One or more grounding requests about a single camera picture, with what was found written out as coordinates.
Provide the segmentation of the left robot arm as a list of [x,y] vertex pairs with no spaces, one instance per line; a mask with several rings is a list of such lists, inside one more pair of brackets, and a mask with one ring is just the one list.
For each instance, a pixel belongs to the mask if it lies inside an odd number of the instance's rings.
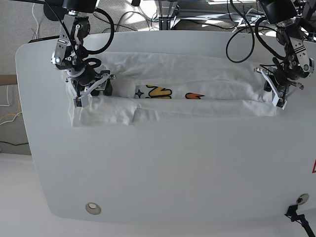
[[265,16],[255,25],[246,23],[252,40],[258,40],[269,48],[259,35],[263,21],[277,25],[276,38],[283,45],[285,55],[280,56],[272,48],[273,63],[255,68],[247,59],[233,60],[194,55],[108,52],[104,63],[125,77],[136,78],[136,97],[148,98],[150,92],[162,88],[156,97],[169,95],[167,84],[181,89],[190,87],[187,99],[211,99],[216,101],[266,101],[273,98],[284,104],[290,95],[290,87],[301,87],[299,79],[308,77],[314,70],[314,61],[307,56],[291,2],[264,2]]

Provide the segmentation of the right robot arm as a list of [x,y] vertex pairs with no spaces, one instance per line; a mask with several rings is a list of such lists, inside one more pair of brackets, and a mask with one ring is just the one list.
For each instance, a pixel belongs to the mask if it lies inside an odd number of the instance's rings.
[[[67,81],[71,83],[76,102],[83,102],[85,96],[97,96],[100,92],[105,96],[112,94],[111,80],[114,75],[109,70],[96,69],[102,64],[95,55],[109,48],[115,33],[115,25],[110,15],[98,8],[96,0],[65,0],[61,7],[66,10],[63,18],[57,17],[61,30],[51,62],[58,70],[65,71]],[[84,39],[90,33],[89,14],[100,13],[110,23],[110,36],[105,45],[98,50],[84,47]]]

